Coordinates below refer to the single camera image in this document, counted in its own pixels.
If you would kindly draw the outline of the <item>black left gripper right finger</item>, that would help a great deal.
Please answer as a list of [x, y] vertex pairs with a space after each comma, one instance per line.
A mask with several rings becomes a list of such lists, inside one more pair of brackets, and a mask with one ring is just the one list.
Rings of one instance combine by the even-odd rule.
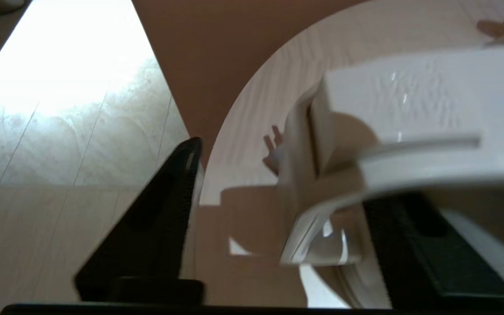
[[504, 311], [504, 279], [422, 193], [365, 201], [394, 309]]

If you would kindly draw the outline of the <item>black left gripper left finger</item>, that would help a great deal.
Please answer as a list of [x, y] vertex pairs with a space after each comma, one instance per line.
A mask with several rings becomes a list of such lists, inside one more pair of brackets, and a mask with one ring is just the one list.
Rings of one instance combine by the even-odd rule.
[[76, 273], [84, 302], [199, 305], [204, 285], [179, 278], [203, 142], [181, 142]]

